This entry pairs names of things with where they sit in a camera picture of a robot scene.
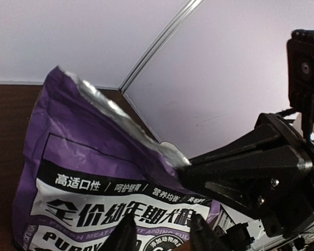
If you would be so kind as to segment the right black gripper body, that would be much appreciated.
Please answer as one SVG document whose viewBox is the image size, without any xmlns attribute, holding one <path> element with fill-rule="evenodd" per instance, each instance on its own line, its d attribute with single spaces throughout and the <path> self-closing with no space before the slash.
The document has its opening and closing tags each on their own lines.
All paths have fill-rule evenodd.
<svg viewBox="0 0 314 251">
<path fill-rule="evenodd" d="M 266 234 L 294 237 L 314 224 L 314 146 L 281 115 L 262 113 L 255 128 L 271 126 L 277 139 L 264 144 L 260 163 L 269 183 L 255 191 Z"/>
</svg>

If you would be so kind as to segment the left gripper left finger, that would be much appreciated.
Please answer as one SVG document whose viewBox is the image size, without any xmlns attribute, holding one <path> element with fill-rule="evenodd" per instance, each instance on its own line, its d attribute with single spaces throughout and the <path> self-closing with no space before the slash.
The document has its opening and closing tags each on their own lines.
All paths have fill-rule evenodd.
<svg viewBox="0 0 314 251">
<path fill-rule="evenodd" d="M 101 251 L 135 251 L 137 244 L 137 225 L 133 215 L 125 215 L 108 236 Z"/>
</svg>

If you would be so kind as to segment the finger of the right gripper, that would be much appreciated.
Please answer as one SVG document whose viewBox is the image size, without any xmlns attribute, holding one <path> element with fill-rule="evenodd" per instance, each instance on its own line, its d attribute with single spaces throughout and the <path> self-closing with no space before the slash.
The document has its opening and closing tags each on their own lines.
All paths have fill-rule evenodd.
<svg viewBox="0 0 314 251">
<path fill-rule="evenodd" d="M 196 167 L 270 166 L 277 154 L 280 133 L 265 123 L 251 132 L 214 151 L 190 160 Z"/>
<path fill-rule="evenodd" d="M 184 188 L 217 200 L 253 219 L 265 212 L 259 209 L 255 191 L 269 183 L 268 174 L 255 167 L 182 167 L 177 170 Z"/>
</svg>

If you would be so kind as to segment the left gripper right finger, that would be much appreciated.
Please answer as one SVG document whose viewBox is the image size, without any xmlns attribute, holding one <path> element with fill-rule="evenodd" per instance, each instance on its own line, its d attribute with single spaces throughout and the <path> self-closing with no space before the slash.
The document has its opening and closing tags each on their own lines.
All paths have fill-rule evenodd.
<svg viewBox="0 0 314 251">
<path fill-rule="evenodd" d="M 225 245 L 212 231 L 200 214 L 194 214 L 190 220 L 190 249 L 193 251 L 222 251 Z"/>
</svg>

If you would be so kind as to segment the purple pet food bag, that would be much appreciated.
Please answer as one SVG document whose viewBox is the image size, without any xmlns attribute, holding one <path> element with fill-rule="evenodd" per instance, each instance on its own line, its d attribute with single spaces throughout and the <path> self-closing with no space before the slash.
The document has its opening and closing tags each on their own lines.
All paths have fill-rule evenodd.
<svg viewBox="0 0 314 251">
<path fill-rule="evenodd" d="M 181 185 L 176 169 L 187 165 L 89 82 L 55 67 L 28 124 L 13 245 L 100 250 L 133 215 L 139 250 L 190 249 L 190 220 L 200 214 L 225 250 L 249 249 L 256 238 L 248 223 L 235 224 L 218 201 Z"/>
</svg>

